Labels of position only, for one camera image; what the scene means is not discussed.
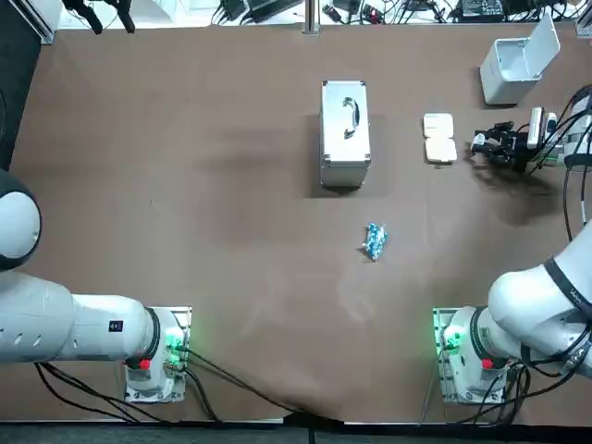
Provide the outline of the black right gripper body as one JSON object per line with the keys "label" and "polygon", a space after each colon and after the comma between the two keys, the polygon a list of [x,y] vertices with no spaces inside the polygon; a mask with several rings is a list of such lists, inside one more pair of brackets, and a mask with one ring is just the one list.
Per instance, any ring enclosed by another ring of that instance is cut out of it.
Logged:
{"label": "black right gripper body", "polygon": [[526,164],[530,159],[528,133],[505,131],[501,135],[501,155],[506,165]]}

